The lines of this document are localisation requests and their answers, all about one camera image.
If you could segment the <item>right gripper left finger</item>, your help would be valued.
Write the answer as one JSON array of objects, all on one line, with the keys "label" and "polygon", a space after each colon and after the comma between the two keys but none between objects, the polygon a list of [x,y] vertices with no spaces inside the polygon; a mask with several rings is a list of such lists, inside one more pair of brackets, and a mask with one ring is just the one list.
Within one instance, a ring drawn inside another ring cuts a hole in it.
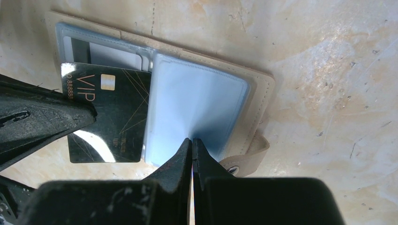
[{"label": "right gripper left finger", "polygon": [[166,163],[143,179],[151,184],[149,225],[188,225],[190,222],[190,192],[192,141],[181,146]]}]

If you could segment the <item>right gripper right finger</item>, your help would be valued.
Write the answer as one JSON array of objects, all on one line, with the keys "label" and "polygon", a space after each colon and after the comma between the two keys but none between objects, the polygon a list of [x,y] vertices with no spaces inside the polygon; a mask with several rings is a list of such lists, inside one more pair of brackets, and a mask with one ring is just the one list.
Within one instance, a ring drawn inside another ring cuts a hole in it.
[{"label": "right gripper right finger", "polygon": [[210,156],[201,139],[193,139],[192,153],[196,224],[237,225],[238,178]]}]

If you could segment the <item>black VIP credit card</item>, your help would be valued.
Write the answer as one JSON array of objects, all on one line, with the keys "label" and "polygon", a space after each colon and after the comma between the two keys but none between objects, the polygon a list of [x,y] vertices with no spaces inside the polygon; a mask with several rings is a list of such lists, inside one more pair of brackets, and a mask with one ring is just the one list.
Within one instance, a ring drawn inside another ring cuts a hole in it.
[{"label": "black VIP credit card", "polygon": [[72,163],[136,163],[141,159],[151,73],[86,63],[61,64],[63,94],[94,106],[90,124],[67,136]]}]

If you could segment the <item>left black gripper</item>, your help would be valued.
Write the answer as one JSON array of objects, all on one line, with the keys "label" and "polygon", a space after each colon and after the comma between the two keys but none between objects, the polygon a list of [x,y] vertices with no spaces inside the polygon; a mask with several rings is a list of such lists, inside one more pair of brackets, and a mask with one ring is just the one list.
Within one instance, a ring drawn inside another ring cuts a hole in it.
[{"label": "left black gripper", "polygon": [[0,76],[0,169],[96,121],[92,104]]}]

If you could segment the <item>beige card holder wallet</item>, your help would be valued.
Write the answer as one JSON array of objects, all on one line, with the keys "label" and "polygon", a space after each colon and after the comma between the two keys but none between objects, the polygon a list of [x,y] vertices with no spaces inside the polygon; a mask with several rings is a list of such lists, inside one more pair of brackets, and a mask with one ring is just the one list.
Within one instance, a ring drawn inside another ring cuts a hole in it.
[{"label": "beige card holder wallet", "polygon": [[47,12],[46,25],[60,75],[67,62],[64,37],[149,59],[151,86],[140,160],[161,166],[185,138],[198,138],[231,174],[244,177],[258,169],[269,147],[257,127],[275,86],[270,75],[54,11]]}]

